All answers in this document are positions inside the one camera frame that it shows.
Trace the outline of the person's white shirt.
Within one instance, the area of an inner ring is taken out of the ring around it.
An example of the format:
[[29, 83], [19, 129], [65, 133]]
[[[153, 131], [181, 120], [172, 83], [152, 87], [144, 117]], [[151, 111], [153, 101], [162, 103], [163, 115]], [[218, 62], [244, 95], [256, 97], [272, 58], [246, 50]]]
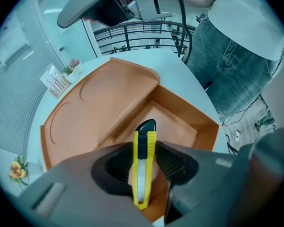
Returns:
[[215, 0], [211, 23], [252, 53], [277, 61], [284, 49], [284, 26], [266, 0]]

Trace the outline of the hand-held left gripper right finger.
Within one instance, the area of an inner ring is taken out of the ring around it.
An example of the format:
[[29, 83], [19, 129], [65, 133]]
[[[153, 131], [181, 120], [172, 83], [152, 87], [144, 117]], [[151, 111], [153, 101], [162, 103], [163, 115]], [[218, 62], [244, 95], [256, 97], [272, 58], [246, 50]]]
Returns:
[[250, 146], [238, 154], [156, 145], [169, 190], [164, 223], [173, 227], [231, 227], [231, 209], [249, 171]]

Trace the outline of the black metal railing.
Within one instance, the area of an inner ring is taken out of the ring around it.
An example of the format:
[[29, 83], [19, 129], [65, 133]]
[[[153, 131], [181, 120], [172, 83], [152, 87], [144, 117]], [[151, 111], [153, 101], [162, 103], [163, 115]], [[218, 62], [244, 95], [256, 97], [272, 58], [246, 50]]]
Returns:
[[188, 52], [189, 35], [172, 21], [128, 22], [94, 32], [102, 55], [139, 49], [170, 49], [179, 58]]

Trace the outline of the orange leather desk organizer tray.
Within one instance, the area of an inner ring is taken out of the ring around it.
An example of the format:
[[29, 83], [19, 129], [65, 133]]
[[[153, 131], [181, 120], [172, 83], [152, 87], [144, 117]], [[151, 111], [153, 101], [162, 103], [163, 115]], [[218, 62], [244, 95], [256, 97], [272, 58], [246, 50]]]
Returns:
[[[71, 157], [130, 143], [128, 149], [99, 158], [92, 178], [108, 194], [133, 201], [133, 136], [148, 119], [156, 121], [156, 145], [213, 150], [219, 131], [215, 121], [163, 87], [154, 70], [111, 58], [75, 85], [40, 127], [45, 167], [48, 171]], [[168, 187], [155, 153], [149, 205], [138, 209], [151, 223], [165, 213]]]

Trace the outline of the yellow utility knife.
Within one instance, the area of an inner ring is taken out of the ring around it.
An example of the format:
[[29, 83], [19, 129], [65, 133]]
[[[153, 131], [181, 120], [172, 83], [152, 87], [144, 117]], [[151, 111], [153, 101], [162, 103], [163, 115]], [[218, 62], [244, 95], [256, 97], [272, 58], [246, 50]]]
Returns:
[[132, 193], [133, 203], [139, 210], [149, 205], [153, 161], [157, 142], [156, 121], [148, 119], [142, 122], [134, 131]]

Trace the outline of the pink succulent pot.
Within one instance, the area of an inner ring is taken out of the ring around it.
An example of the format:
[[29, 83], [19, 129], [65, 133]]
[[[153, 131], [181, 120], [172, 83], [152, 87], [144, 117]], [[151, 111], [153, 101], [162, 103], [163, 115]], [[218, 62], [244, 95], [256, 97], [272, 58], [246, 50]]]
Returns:
[[81, 74], [84, 71], [80, 60], [77, 60], [77, 59], [71, 59], [69, 63], [69, 67], [72, 72], [76, 71], [79, 74]]

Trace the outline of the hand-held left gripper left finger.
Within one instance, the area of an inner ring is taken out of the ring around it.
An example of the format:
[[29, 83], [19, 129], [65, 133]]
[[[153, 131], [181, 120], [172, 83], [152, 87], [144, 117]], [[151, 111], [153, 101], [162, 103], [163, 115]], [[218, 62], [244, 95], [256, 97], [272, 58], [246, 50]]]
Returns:
[[21, 193], [18, 210], [37, 227], [153, 227], [130, 196], [108, 194], [92, 178], [99, 158], [130, 146], [121, 143], [62, 161]]

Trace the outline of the person's blue jeans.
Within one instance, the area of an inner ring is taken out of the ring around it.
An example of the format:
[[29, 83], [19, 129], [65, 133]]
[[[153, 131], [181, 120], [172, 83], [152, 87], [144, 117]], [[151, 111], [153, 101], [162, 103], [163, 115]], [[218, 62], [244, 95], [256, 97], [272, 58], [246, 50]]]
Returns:
[[276, 61], [235, 43], [215, 28], [208, 17], [193, 33], [186, 66], [206, 90], [221, 121], [255, 100], [277, 70]]

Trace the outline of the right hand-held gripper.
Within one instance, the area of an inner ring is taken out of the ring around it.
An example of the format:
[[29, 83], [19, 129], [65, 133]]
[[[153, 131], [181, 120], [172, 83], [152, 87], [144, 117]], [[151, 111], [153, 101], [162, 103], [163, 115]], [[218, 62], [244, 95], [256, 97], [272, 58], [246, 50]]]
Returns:
[[57, 17], [57, 25], [68, 28], [83, 19], [115, 26], [132, 18], [152, 21], [171, 16], [160, 10], [159, 0], [69, 0]]

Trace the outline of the orange flower potted plant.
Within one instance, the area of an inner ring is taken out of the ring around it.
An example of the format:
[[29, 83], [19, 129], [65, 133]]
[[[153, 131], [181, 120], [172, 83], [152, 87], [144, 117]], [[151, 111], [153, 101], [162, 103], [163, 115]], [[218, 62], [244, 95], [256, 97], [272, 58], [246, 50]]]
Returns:
[[25, 187], [29, 186], [29, 163], [25, 156], [18, 156], [14, 159], [10, 166], [10, 173], [8, 175], [9, 179], [13, 182], [21, 184]]

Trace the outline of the green succulent pot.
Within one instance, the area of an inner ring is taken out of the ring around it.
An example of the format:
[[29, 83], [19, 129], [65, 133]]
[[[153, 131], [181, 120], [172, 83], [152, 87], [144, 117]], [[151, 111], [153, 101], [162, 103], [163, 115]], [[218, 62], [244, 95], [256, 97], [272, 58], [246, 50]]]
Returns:
[[80, 75], [76, 71], [75, 68], [72, 68], [71, 66], [67, 66], [63, 69], [63, 74], [62, 74], [70, 83], [76, 82]]

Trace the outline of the printed card stand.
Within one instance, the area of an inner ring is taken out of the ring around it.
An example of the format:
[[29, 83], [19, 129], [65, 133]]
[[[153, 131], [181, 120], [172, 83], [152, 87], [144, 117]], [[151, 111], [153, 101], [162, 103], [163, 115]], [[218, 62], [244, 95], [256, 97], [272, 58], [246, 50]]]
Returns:
[[59, 98], [71, 84], [52, 63], [46, 68], [40, 80], [56, 98]]

